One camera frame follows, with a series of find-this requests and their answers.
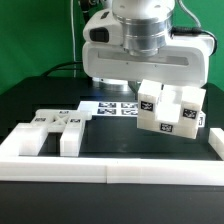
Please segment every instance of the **stacked cubes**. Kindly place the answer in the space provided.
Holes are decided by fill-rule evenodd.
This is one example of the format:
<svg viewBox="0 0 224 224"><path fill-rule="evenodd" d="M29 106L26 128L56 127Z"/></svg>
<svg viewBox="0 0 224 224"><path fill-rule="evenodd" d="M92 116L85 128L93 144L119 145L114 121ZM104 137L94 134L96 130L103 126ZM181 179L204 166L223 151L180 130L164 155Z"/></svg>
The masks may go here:
<svg viewBox="0 0 224 224"><path fill-rule="evenodd" d="M196 138L205 90L143 80L138 91L141 129Z"/></svg>

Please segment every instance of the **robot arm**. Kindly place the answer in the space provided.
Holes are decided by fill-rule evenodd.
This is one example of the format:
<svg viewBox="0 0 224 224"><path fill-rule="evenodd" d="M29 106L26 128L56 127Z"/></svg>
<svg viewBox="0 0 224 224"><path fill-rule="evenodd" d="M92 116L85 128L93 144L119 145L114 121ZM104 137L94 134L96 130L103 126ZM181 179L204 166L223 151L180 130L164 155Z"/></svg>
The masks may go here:
<svg viewBox="0 0 224 224"><path fill-rule="evenodd" d="M85 72L92 77L201 87L214 39L171 35L174 0L114 0L84 29Z"/></svg>

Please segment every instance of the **black table surface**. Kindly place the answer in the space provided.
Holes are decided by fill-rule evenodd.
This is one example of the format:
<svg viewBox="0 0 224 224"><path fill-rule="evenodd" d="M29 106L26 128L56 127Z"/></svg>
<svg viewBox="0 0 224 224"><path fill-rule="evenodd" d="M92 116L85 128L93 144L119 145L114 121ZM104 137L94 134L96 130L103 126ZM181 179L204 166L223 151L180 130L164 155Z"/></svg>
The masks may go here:
<svg viewBox="0 0 224 224"><path fill-rule="evenodd" d="M136 128L136 118L93 117L79 157L220 160L209 128L224 126L224 92L206 91L206 126L196 139ZM134 102L132 92L93 87L87 79L32 77L0 95L0 142L38 109L76 110L80 101ZM58 156L50 134L39 156ZM223 223L224 187L0 182L0 223Z"/></svg>

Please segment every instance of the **black cable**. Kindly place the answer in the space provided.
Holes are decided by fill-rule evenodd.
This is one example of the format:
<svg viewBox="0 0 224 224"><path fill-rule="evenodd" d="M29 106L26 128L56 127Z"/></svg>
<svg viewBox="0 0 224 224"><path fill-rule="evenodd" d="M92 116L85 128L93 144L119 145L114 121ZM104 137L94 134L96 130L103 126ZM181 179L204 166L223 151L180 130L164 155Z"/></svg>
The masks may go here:
<svg viewBox="0 0 224 224"><path fill-rule="evenodd" d="M66 62L66 63L58 64L58 65L52 67L51 69L45 71L44 73L42 73L41 76L46 77L51 72L56 71L57 69L59 69L61 67L65 67L65 66L68 66L68 65L78 65L78 64L83 64L83 63L82 63L82 61L72 61L72 62Z"/></svg>
<svg viewBox="0 0 224 224"><path fill-rule="evenodd" d="M79 68L58 68L55 71L84 71L84 70Z"/></svg>
<svg viewBox="0 0 224 224"><path fill-rule="evenodd" d="M172 27L171 34L172 35L188 34L188 35L193 35L193 36L197 36L200 34L207 34L214 39L214 48L213 48L211 55L215 54L215 52L218 48L218 40L217 40L216 36L209 31L202 30L199 27L192 27L192 28L190 28L190 27Z"/></svg>
<svg viewBox="0 0 224 224"><path fill-rule="evenodd" d="M207 30L202 30L202 33L213 37L215 43L214 43L214 48L213 48L213 51L212 51L211 55L215 54L215 52L217 51L217 48L218 48L218 40L217 40L216 36L213 33L211 33L210 31L207 31Z"/></svg>

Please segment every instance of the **green wall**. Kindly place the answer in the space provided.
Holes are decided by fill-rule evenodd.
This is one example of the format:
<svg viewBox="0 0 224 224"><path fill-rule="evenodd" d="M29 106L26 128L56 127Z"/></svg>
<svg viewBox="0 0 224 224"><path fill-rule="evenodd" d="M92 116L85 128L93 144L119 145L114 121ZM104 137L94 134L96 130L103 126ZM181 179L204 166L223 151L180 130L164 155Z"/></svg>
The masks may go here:
<svg viewBox="0 0 224 224"><path fill-rule="evenodd" d="M216 34L219 48L210 60L209 82L224 89L224 1L185 0L204 29ZM76 55L81 59L83 18L74 0ZM192 26L177 7L174 24ZM38 76L56 64L73 60L70 0L0 0L0 93L20 80ZM72 76L73 72L54 75Z"/></svg>

